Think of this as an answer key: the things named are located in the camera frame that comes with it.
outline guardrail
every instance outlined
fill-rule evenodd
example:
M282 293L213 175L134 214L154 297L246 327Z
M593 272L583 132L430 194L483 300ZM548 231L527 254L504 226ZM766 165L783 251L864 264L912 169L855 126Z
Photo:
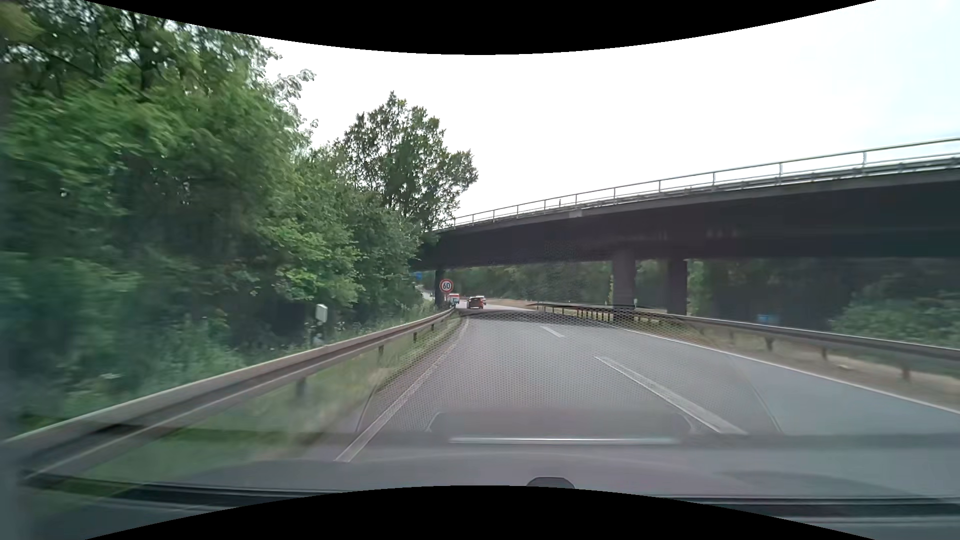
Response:
M634 307L612 307L612 306L590 306L582 304L555 304L537 302L529 305L538 310L557 309L564 313L565 310L574 311L576 317L589 317L600 321L617 322L620 320L646 319L647 321L659 321L662 323L683 324L693 329L725 329L728 331L738 331L763 337L768 351L773 351L774 342L778 339L803 343L820 349L821 356L826 359L828 351L851 351L872 355L897 355L897 361L900 364L901 377L910 380L912 365L921 360L948 360L960 361L960 349L951 349L950 347L939 347L936 345L922 345L919 343L909 343L906 341L895 341L890 339L878 339L875 337L863 337L858 335L845 335L842 333L833 333L828 331L801 330L787 327L776 327L770 325L761 325L757 323L745 323L740 321L728 321L724 319L709 319L706 317L693 317L690 315L675 315L670 313L661 313L648 309L637 309Z
M185 428L240 402L295 383L354 356L418 332L454 313L447 309L418 321L399 325L316 349L269 360L223 375L198 380L119 405L97 410L22 433L4 441L28 472L36 476L73 476L137 446Z
M941 138L894 146L880 146L854 152L824 154L812 158L771 161L757 165L718 169L705 173L593 189L454 217L443 221L434 231L439 232L457 227L490 223L498 219L502 220L505 218L550 213L558 209L602 207L645 199L686 195L701 191L747 189L782 184L861 178L881 174L957 168L960 167L960 148L951 151L928 152L919 155L911 155L909 153L910 150L920 147L929 147L935 144L948 146L951 143L954 143L953 146L960 146L956 144L960 143L960 137ZM892 153L892 151L896 150L907 150L908 152L904 153L905 156L869 160L869 155L872 153ZM840 160L835 160L842 158L850 158L855 162L841 164L839 163ZM792 168L791 165L815 160L835 160L838 161L838 163L801 168L800 170L790 170ZM754 170L762 168L770 170L769 172ZM736 176L737 174L746 174L746 176Z

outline road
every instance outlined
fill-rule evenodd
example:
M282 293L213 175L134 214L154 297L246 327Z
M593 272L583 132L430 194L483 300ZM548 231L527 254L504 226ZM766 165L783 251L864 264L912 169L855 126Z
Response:
M469 315L351 420L360 434L334 458L362 460L378 436L477 411L673 415L693 432L960 433L958 413L759 360L516 307Z

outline bridge pillar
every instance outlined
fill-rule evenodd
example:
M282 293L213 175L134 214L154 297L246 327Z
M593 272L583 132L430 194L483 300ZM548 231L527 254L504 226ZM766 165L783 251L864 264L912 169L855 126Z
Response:
M438 268L433 277L433 305L436 307L445 307L444 300L446 295L440 290L440 280L444 278L443 268Z
M686 259L666 262L666 312L686 315Z
M613 254L613 306L633 310L636 295L636 255L633 249Z

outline sky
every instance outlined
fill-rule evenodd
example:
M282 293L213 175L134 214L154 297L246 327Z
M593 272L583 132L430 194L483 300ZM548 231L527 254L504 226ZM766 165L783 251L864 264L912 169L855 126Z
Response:
M333 140L390 91L479 173L465 215L646 180L960 136L960 0L877 0L713 36L539 55L262 38Z

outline road sign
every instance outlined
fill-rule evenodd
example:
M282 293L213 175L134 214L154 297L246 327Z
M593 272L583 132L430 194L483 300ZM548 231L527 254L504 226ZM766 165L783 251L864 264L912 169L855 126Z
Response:
M314 306L313 318L317 319L317 322L323 324L326 322L326 306L323 304L317 304Z

